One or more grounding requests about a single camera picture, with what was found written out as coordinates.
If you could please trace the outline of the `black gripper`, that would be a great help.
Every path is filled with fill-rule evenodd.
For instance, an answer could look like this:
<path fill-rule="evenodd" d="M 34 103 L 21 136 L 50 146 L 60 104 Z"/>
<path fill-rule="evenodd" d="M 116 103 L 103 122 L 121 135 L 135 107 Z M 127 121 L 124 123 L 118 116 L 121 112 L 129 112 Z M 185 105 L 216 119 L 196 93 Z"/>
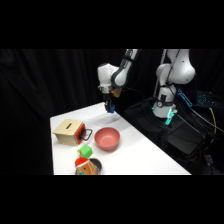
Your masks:
<path fill-rule="evenodd" d="M 103 100 L 105 101 L 104 107 L 106 112 L 114 113 L 114 105 L 111 101 L 113 99 L 113 94 L 111 92 L 107 92 L 107 93 L 102 93 L 102 95 L 103 95 Z"/>

